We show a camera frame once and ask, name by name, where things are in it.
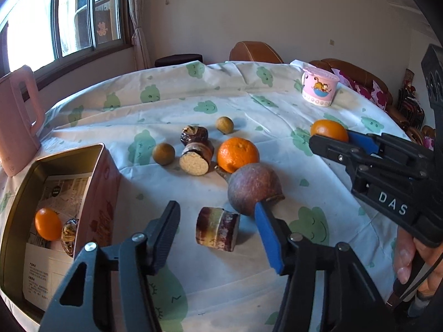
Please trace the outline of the small orange tangerine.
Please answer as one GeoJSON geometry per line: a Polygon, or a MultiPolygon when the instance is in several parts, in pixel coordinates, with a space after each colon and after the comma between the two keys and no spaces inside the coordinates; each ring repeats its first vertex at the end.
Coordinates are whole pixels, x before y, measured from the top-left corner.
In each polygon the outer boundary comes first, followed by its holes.
{"type": "Polygon", "coordinates": [[[317,120],[311,125],[310,128],[311,136],[320,135],[326,136],[331,139],[335,139],[341,142],[348,142],[348,132],[347,130],[336,121],[331,121],[328,119],[317,120]]]}

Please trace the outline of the dark brown water chestnut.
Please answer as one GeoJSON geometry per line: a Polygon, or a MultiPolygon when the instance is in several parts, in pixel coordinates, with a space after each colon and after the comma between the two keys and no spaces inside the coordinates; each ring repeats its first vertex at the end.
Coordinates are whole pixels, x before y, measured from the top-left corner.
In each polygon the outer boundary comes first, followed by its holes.
{"type": "Polygon", "coordinates": [[[70,257],[74,256],[78,223],[79,220],[77,218],[71,218],[65,222],[61,230],[61,246],[70,257]]]}

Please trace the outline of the purple passion fruit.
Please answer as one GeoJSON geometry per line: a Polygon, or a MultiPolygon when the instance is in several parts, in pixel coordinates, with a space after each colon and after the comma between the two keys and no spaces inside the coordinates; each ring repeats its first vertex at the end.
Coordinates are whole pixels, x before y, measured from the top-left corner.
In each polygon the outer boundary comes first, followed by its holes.
{"type": "Polygon", "coordinates": [[[266,164],[246,164],[234,173],[216,165],[215,171],[228,183],[228,201],[240,214],[252,216],[258,202],[275,205],[285,199],[278,175],[266,164]]]}

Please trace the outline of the brown longan fruit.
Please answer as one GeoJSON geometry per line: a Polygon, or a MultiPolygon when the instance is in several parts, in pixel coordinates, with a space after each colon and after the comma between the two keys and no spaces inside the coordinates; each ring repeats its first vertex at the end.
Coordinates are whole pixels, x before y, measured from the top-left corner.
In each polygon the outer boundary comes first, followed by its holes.
{"type": "Polygon", "coordinates": [[[165,142],[157,144],[153,149],[153,159],[161,166],[173,163],[175,155],[176,152],[173,146],[165,142]]]}
{"type": "Polygon", "coordinates": [[[215,128],[223,134],[230,134],[234,131],[234,123],[227,116],[222,116],[216,120],[215,128]]]}

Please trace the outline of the cut purple sugarcane piece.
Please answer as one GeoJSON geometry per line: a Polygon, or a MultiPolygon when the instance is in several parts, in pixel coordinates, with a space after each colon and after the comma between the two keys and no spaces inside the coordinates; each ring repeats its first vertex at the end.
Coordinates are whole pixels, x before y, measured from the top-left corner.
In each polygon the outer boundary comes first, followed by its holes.
{"type": "Polygon", "coordinates": [[[190,142],[179,159],[180,168],[189,175],[202,176],[210,170],[213,151],[202,142],[190,142]]]}

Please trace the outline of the dark ornate side furniture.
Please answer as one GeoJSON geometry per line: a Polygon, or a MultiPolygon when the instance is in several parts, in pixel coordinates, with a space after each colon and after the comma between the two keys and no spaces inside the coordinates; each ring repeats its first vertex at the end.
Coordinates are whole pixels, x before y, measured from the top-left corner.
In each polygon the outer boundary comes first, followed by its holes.
{"type": "Polygon", "coordinates": [[[424,125],[425,112],[417,99],[413,79],[414,73],[406,69],[397,102],[389,105],[386,111],[411,141],[433,150],[436,132],[434,128],[424,125]]]}

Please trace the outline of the printed paper leaflet in tin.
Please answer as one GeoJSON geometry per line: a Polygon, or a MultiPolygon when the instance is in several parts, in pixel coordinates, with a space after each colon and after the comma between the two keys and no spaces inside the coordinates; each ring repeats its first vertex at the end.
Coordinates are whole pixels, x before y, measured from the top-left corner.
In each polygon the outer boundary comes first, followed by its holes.
{"type": "Polygon", "coordinates": [[[53,175],[43,182],[25,244],[22,293],[46,310],[73,262],[79,213],[91,175],[53,175]]]}

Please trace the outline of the brown sofa with floral cushions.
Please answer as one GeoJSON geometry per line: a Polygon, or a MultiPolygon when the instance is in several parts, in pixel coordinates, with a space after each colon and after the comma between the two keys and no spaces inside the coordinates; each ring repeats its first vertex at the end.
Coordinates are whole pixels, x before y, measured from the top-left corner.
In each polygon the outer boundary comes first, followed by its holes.
{"type": "Polygon", "coordinates": [[[310,64],[335,74],[341,84],[361,94],[380,109],[386,111],[392,105],[393,98],[386,84],[363,68],[336,58],[313,60],[310,64]]]}

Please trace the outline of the pink cartoon cup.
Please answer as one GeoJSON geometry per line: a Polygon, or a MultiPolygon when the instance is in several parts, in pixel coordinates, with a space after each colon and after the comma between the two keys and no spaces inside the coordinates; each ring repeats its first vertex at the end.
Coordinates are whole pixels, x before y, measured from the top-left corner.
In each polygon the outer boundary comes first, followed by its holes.
{"type": "Polygon", "coordinates": [[[303,68],[302,97],[318,107],[329,107],[336,94],[339,77],[315,66],[303,68]]]}

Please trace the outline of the pink metal tin box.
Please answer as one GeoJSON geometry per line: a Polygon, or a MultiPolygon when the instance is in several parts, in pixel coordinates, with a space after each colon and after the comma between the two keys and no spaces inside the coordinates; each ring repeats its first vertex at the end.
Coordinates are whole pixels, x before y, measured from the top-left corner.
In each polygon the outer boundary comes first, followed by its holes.
{"type": "Polygon", "coordinates": [[[102,143],[31,165],[1,240],[1,290],[31,320],[40,322],[86,243],[111,244],[120,180],[102,143]]]}

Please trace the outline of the white green-patterned tablecloth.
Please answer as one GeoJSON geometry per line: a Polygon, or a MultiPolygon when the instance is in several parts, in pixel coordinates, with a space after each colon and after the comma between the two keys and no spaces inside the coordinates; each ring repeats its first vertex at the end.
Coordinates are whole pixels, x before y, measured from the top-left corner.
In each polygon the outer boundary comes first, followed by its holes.
{"type": "Polygon", "coordinates": [[[182,129],[207,129],[216,164],[235,172],[249,162],[270,166],[284,199],[275,215],[314,242],[350,243],[382,297],[395,280],[396,227],[350,193],[343,166],[314,155],[311,126],[400,135],[400,128],[365,97],[343,85],[333,104],[318,107],[302,95],[301,63],[225,62],[126,74],[73,94],[45,116],[45,153],[104,143],[122,173],[114,237],[147,224],[170,199],[182,208],[179,233],[154,290],[167,331],[269,331],[285,280],[265,256],[254,221],[242,217],[232,252],[197,243],[205,206],[229,208],[228,185],[216,172],[196,176],[178,163],[158,165],[164,143],[183,154],[182,129]]]}

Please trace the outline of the dark water chestnut on table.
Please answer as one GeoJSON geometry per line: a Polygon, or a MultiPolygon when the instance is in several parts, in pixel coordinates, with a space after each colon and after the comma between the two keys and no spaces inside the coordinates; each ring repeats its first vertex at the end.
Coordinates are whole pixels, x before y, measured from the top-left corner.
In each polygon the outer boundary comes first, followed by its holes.
{"type": "Polygon", "coordinates": [[[180,134],[180,141],[184,146],[194,142],[206,144],[208,138],[207,128],[201,126],[188,125],[182,129],[180,134]]]}

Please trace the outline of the pink electric kettle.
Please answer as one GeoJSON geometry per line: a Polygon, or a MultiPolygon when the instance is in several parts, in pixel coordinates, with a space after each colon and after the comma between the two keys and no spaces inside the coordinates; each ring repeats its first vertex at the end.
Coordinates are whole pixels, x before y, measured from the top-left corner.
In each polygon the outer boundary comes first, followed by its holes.
{"type": "Polygon", "coordinates": [[[38,130],[45,121],[45,112],[38,98],[32,69],[24,65],[1,78],[1,166],[9,177],[14,177],[32,161],[40,149],[38,130]],[[22,98],[23,83],[35,111],[32,121],[22,98]]]}

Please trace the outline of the black round stool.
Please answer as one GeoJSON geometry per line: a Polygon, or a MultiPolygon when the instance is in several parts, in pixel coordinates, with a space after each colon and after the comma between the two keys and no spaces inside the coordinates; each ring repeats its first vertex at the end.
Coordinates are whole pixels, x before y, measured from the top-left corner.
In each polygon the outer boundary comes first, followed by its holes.
{"type": "Polygon", "coordinates": [[[204,57],[201,54],[193,54],[193,53],[165,56],[162,58],[158,58],[154,63],[154,67],[162,68],[167,66],[186,64],[193,61],[199,61],[203,63],[204,57]]]}

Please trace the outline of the wood framed sliding window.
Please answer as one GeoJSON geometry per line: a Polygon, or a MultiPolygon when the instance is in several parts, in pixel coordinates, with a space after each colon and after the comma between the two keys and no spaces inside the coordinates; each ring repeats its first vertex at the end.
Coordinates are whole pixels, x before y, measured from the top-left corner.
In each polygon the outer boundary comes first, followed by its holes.
{"type": "Polygon", "coordinates": [[[39,88],[131,45],[128,0],[4,0],[1,75],[23,65],[39,88]]]}

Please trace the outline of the beige curtain right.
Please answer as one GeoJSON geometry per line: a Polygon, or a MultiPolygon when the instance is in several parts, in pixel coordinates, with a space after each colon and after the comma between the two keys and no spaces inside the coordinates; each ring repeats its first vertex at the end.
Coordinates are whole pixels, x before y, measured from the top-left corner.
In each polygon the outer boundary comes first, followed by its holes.
{"type": "Polygon", "coordinates": [[[132,46],[135,66],[138,70],[145,70],[150,67],[150,56],[143,30],[143,0],[128,0],[128,6],[133,26],[132,46]]]}

